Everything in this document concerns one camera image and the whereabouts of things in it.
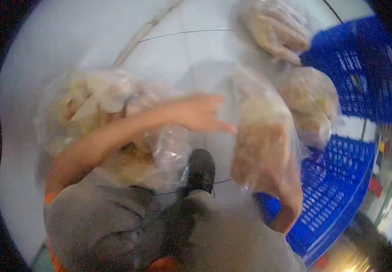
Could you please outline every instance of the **blue plastic crate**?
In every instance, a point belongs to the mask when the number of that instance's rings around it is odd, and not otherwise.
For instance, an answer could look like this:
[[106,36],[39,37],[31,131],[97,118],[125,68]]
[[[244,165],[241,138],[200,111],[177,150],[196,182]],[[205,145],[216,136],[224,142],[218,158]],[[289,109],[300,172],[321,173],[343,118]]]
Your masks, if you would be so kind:
[[[343,222],[350,222],[368,187],[369,166],[374,161],[374,143],[364,143],[332,136],[324,152],[316,152],[302,162],[303,210],[300,218],[287,235],[287,241],[307,266],[325,252]],[[277,199],[258,194],[264,220],[269,223],[280,210]]]
[[332,79],[343,114],[392,124],[392,38],[377,17],[319,32],[301,59]]

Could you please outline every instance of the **fingers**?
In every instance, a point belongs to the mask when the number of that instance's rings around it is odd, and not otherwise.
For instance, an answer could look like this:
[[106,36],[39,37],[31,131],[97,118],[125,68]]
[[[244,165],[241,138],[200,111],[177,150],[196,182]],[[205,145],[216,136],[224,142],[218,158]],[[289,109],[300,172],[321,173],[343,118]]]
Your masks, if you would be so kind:
[[234,125],[223,121],[217,121],[217,130],[226,133],[232,133],[232,134],[237,133],[237,128]]

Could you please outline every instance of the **black cable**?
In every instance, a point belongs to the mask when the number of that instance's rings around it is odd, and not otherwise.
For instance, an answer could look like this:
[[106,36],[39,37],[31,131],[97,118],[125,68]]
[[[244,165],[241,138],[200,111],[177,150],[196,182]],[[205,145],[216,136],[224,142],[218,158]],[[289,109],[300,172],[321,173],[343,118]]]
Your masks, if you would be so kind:
[[323,0],[324,3],[326,3],[326,5],[330,8],[330,10],[334,13],[334,15],[336,16],[336,18],[343,24],[344,22],[341,20],[341,18],[338,16],[338,14],[334,11],[334,9],[329,5],[329,3],[327,3],[326,0]]

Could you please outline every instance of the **clear plastic bag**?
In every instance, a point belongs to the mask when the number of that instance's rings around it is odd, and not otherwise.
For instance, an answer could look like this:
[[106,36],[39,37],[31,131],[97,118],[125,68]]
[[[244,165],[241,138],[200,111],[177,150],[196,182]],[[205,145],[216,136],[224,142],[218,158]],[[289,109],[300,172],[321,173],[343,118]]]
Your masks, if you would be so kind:
[[311,20],[296,0],[242,0],[241,17],[256,43],[275,59],[300,66],[309,49]]
[[302,150],[291,112],[262,75],[238,68],[233,81],[240,105],[240,123],[232,178],[247,189],[273,194],[272,180],[261,178],[260,169],[269,169],[281,179],[286,175],[288,164],[295,163],[300,169]]
[[330,78],[312,67],[295,67],[280,76],[276,87],[292,112],[300,141],[324,149],[341,115]]
[[[34,119],[38,142],[56,157],[86,133],[182,95],[120,70],[67,73],[44,92]],[[187,130],[168,126],[133,137],[99,167],[119,184],[169,190],[184,185],[178,173],[187,167],[190,153]]]

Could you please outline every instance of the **sneaker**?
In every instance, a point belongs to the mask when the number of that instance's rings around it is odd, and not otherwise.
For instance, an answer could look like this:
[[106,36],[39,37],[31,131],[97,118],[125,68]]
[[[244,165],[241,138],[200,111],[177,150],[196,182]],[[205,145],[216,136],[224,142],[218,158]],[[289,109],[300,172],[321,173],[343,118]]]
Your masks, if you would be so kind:
[[214,159],[204,149],[195,149],[188,159],[188,185],[183,189],[184,196],[191,191],[212,192],[215,177]]

